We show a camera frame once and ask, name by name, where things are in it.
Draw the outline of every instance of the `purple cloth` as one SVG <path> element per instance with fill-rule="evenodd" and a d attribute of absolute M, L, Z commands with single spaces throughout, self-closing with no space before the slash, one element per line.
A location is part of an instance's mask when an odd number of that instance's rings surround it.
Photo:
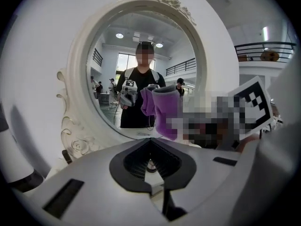
<path fill-rule="evenodd" d="M 154 90 L 155 88 L 156 88 L 155 86 L 149 86 L 140 91 L 142 99 L 143 99 L 141 111 L 146 116 L 156 114 L 155 105 L 154 105 L 154 101 L 152 99 L 152 94 L 151 94 L 151 91 Z"/>
<path fill-rule="evenodd" d="M 177 139 L 177 129 L 166 123 L 167 118 L 178 118 L 180 94 L 174 85 L 162 87 L 152 91 L 152 98 L 156 111 L 156 130 L 161 135 L 171 139 Z"/>

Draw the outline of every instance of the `railing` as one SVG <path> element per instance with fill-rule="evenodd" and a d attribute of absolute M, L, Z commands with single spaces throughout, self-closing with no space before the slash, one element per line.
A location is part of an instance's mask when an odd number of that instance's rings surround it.
<path fill-rule="evenodd" d="M 97 51 L 97 49 L 94 49 L 92 59 L 93 59 L 100 67 L 102 66 L 103 57 L 100 55 L 100 53 Z"/>
<path fill-rule="evenodd" d="M 196 59 L 192 58 L 190 60 L 184 61 L 178 65 L 166 69 L 166 76 L 176 74 L 176 73 L 181 73 L 184 71 L 193 70 L 196 69 L 196 67 L 197 67 Z"/>
<path fill-rule="evenodd" d="M 295 43 L 261 42 L 234 46 L 238 61 L 272 61 L 287 63 L 295 50 Z"/>

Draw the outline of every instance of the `ceiling light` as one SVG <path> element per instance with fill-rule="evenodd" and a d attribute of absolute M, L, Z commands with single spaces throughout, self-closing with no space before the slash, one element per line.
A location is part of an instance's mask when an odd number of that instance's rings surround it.
<path fill-rule="evenodd" d="M 263 30 L 264 41 L 268 41 L 269 40 L 268 27 L 264 27 L 262 30 Z"/>
<path fill-rule="evenodd" d="M 116 37 L 119 38 L 119 39 L 122 39 L 123 38 L 123 34 L 122 33 L 117 33 Z"/>

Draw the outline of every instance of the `mirror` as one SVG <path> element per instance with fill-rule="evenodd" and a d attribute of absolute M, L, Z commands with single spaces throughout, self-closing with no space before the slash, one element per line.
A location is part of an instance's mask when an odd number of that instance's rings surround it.
<path fill-rule="evenodd" d="M 154 129 L 155 116 L 145 115 L 141 109 L 146 98 L 140 91 L 151 84 L 161 88 L 174 85 L 182 103 L 193 96 L 197 66 L 184 31 L 160 13 L 136 11 L 112 21 L 95 40 L 89 52 L 87 80 L 100 116 L 117 130 L 161 137 Z M 128 79 L 135 82 L 137 95 L 123 101 L 118 93 L 124 92 L 125 71 L 131 70 Z"/>

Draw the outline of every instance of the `white mirror frame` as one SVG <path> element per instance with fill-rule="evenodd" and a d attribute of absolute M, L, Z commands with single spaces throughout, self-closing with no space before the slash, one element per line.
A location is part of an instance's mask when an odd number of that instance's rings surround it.
<path fill-rule="evenodd" d="M 96 44 L 95 36 L 102 33 L 113 20 L 135 11 L 161 13 L 181 27 L 190 40 L 196 58 L 195 92 L 200 94 L 208 86 L 203 44 L 190 12 L 181 6 L 179 0 L 118 0 L 101 8 L 84 23 L 72 43 L 67 68 L 57 73 L 57 78 L 65 84 L 65 89 L 57 94 L 57 97 L 64 100 L 65 107 L 61 139 L 73 159 L 92 151 L 143 138 L 127 135 L 105 118 L 96 101 L 92 100 L 87 81 L 90 72 L 86 68 L 90 47 Z"/>

